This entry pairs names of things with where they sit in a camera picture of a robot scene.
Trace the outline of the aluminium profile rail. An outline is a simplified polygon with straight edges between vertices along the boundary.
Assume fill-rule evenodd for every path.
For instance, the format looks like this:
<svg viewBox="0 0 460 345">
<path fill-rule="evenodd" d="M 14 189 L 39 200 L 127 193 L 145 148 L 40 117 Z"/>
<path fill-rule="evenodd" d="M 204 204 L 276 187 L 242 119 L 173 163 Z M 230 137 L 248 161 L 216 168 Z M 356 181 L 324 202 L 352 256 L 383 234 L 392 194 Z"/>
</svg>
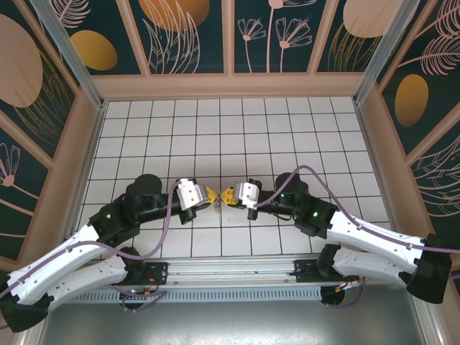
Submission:
<svg viewBox="0 0 460 345">
<path fill-rule="evenodd" d="M 287 258 L 231 259 L 150 259 L 147 256 L 131 254 L 128 247 L 115 250 L 105 260 L 92 265 L 87 263 L 101 252 L 100 248 L 81 247 L 63 249 L 27 265 L 23 271 L 9 278 L 34 298 L 39 298 L 53 285 L 60 285 L 65 277 L 80 281 L 80 288 L 93 289 L 102 285 L 140 285 L 145 272 L 152 265 L 158 266 L 156 280 L 159 285 L 172 282 L 175 276 L 188 284 L 202 282 L 224 284 L 228 281 L 241 284 L 253 283 L 258 279 L 283 282 L 290 279 L 294 262 L 299 259 L 316 261 L 316 256 Z M 393 249 L 388 253 L 372 254 L 340 248 L 333 257 L 332 267 L 343 275 L 357 275 L 388 280 L 403 286 L 400 273 L 412 275 L 421 264 L 420 252 L 412 249 Z"/>
</svg>

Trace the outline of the grey metal sheet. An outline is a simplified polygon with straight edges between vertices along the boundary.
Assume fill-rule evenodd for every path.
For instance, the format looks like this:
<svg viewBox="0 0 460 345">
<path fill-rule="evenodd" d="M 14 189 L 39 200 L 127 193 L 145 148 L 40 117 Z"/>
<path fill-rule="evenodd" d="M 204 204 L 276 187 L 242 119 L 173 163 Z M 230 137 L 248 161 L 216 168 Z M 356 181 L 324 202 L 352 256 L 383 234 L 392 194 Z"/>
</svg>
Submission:
<svg viewBox="0 0 460 345">
<path fill-rule="evenodd" d="M 349 308 L 318 301 L 159 303 L 140 313 L 69 304 L 51 313 L 40 345 L 426 345 L 401 289 L 370 285 Z"/>
</svg>

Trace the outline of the aluminium corner post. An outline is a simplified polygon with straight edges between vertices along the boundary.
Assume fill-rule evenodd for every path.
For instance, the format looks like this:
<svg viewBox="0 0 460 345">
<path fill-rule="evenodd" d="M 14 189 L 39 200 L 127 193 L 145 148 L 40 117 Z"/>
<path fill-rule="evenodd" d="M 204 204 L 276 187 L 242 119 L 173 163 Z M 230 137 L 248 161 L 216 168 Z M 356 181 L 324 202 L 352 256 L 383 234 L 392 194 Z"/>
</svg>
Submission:
<svg viewBox="0 0 460 345">
<path fill-rule="evenodd" d="M 80 86 L 89 97 L 91 103 L 98 109 L 105 106 L 104 99 L 98 92 L 88 69 L 80 59 L 79 54 L 65 31 L 65 28 L 59 22 L 55 15 L 54 9 L 48 0 L 30 0 L 31 5 L 42 20 L 45 28 L 50 33 L 53 41 L 60 48 L 64 59 L 68 62 L 70 69 L 80 83 Z"/>
<path fill-rule="evenodd" d="M 423 9 L 425 6 L 420 5 L 423 1 L 427 0 L 402 0 L 396 8 L 395 13 L 390 17 L 391 21 L 385 29 L 382 39 L 379 41 L 377 49 L 374 51 L 364 71 L 364 75 L 354 92 L 353 104 L 356 108 L 359 108 L 366 100 L 377 81 L 377 77 L 382 72 L 386 62 L 391 59 L 401 37 L 407 31 L 409 23 L 413 18 L 418 17 L 416 15 L 418 8 Z"/>
</svg>

